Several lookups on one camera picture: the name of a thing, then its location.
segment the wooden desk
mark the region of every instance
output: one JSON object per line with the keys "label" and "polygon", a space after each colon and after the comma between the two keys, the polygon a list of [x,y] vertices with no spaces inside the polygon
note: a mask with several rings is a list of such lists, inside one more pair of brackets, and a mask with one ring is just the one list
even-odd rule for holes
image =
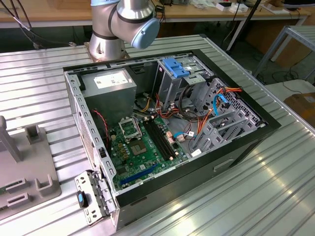
{"label": "wooden desk", "polygon": [[[9,0],[4,1],[7,6],[10,6]],[[155,4],[160,4],[158,0],[153,0]],[[92,24],[91,9],[85,10],[59,10],[55,9],[50,0],[21,0],[33,27],[56,27],[56,26],[86,26]],[[241,21],[228,47],[234,43],[242,28],[245,19],[249,14],[237,13],[235,20]],[[165,6],[166,22],[208,22],[208,21],[232,21],[234,13],[222,12],[214,7],[207,9],[198,9],[193,5],[180,6],[172,5]],[[297,25],[304,23],[310,13],[301,9],[300,14],[291,12],[291,14],[275,15],[268,10],[259,7],[255,12],[252,20],[284,20],[284,19],[299,19]],[[17,28],[18,24],[14,19],[4,13],[0,12],[0,28]]]}

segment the blue pcie slot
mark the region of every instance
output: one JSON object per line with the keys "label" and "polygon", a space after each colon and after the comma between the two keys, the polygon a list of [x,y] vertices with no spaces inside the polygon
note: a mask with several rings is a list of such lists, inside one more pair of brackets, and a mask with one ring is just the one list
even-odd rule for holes
{"label": "blue pcie slot", "polygon": [[147,168],[147,169],[145,169],[145,170],[143,170],[143,171],[141,171],[141,172],[139,172],[139,173],[137,173],[135,175],[132,175],[132,176],[130,176],[128,178],[125,178],[125,179],[121,180],[120,181],[120,185],[129,183],[129,182],[131,182],[133,180],[136,180],[136,179],[138,179],[138,178],[140,178],[142,176],[145,176],[147,174],[152,173],[156,166],[157,166],[157,164],[154,165],[154,166],[151,166],[150,168]]}

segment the gray power supply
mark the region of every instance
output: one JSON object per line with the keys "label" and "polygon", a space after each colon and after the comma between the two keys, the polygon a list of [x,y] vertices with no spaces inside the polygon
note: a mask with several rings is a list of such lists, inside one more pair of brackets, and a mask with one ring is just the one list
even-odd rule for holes
{"label": "gray power supply", "polygon": [[104,114],[109,125],[132,116],[137,85],[125,68],[83,75],[82,80],[88,107]]}

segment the slotted metal surface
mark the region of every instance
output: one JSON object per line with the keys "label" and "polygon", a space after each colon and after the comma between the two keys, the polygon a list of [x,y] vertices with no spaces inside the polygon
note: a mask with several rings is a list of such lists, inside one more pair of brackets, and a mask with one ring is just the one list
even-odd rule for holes
{"label": "slotted metal surface", "polygon": [[315,51],[315,26],[290,26],[287,33]]}
{"label": "slotted metal surface", "polygon": [[[163,38],[143,51],[130,45],[126,48],[131,57],[201,49],[282,127],[240,165],[117,235],[314,234],[314,129],[291,115],[292,111],[207,38]],[[33,123],[45,127],[63,191],[55,199],[0,221],[1,232],[40,236],[114,232],[110,220],[88,228],[75,196],[73,178],[90,166],[71,117],[61,67],[88,62],[84,47],[0,55],[0,115],[8,117],[11,133]]]}

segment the motherboard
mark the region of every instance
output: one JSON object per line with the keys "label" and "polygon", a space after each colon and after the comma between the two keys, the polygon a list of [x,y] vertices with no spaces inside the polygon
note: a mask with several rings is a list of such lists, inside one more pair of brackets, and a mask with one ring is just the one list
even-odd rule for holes
{"label": "motherboard", "polygon": [[[160,117],[124,122],[109,130],[117,190],[152,177],[188,158]],[[127,138],[140,130],[141,137]]]}

